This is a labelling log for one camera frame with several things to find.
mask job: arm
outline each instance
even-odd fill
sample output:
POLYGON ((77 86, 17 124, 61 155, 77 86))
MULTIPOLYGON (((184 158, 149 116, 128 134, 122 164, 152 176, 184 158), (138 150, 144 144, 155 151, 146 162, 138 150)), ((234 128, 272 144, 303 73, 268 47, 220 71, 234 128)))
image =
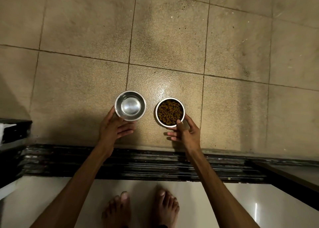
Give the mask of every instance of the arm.
POLYGON ((128 123, 117 116, 112 119, 114 113, 112 107, 100 125, 100 137, 96 147, 31 228, 75 226, 95 175, 103 162, 112 154, 115 140, 133 133, 135 129, 134 122, 128 123))
POLYGON ((181 121, 177 121, 174 132, 168 132, 173 141, 181 141, 185 145, 187 159, 194 166, 208 196, 209 202, 221 228, 257 228, 258 224, 229 192, 219 179, 200 148, 200 129, 193 120, 185 115, 190 130, 185 129, 181 121))

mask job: person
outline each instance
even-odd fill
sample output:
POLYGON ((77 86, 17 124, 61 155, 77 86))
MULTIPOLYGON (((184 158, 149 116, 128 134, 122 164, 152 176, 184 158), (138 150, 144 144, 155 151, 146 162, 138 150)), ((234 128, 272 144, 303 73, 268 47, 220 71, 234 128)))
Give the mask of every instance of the person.
MULTIPOLYGON (((248 212, 233 197, 206 160, 200 148, 200 129, 185 115, 190 129, 178 120, 177 127, 167 133, 172 141, 181 141, 187 159, 194 166, 221 228, 259 227, 248 212)), ((74 174, 58 196, 43 211, 31 228, 74 227, 83 203, 103 162, 113 152, 116 139, 135 130, 135 122, 124 121, 115 115, 114 107, 100 125, 99 140, 88 158, 74 174)), ((155 195, 152 226, 174 228, 180 210, 177 199, 168 191, 159 189, 155 195)), ((130 223, 130 195, 123 192, 110 200, 102 213, 105 228, 127 228, 130 223)))

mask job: bowl of kibble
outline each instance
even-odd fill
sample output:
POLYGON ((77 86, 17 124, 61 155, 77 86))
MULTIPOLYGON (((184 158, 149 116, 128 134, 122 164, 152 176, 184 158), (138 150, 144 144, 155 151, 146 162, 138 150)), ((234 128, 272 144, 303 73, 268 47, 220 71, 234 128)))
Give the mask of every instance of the bowl of kibble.
POLYGON ((157 121, 165 127, 176 127, 176 121, 183 121, 185 108, 183 104, 175 98, 162 99, 156 106, 155 115, 157 121))

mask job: bowl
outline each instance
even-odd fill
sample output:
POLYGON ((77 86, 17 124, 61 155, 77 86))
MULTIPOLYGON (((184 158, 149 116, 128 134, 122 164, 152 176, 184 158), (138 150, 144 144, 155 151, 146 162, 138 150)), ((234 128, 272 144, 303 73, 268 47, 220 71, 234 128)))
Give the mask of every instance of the bowl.
POLYGON ((146 101, 140 93, 128 90, 116 98, 114 107, 116 114, 125 121, 137 121, 145 114, 146 101))
POLYGON ((182 104, 181 101, 179 101, 179 100, 176 99, 176 98, 172 98, 172 97, 162 99, 162 100, 157 104, 156 109, 155 109, 155 116, 156 116, 157 121, 158 121, 162 126, 164 126, 164 127, 172 128, 172 127, 176 127, 176 125, 171 125, 171 126, 165 125, 164 123, 162 123, 162 122, 160 121, 160 119, 159 119, 159 117, 158 117, 158 108, 159 108, 159 106, 161 105, 161 103, 163 103, 164 101, 166 101, 166 100, 168 100, 168 99, 174 100, 174 101, 176 101, 176 102, 178 102, 178 103, 181 104, 181 107, 182 107, 182 109, 183 109, 183 116, 182 116, 182 118, 181 118, 181 121, 183 121, 183 120, 184 120, 184 117, 185 117, 185 108, 184 108, 184 105, 182 104))

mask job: person's left hand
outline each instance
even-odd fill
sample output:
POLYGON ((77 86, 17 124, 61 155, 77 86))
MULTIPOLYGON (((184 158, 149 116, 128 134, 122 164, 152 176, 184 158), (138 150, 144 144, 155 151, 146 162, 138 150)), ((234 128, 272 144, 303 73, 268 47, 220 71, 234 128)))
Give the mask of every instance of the person's left hand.
POLYGON ((116 139, 132 134, 135 130, 136 121, 125 121, 124 118, 114 114, 113 106, 100 124, 100 136, 96 145, 105 149, 106 158, 112 154, 116 139))

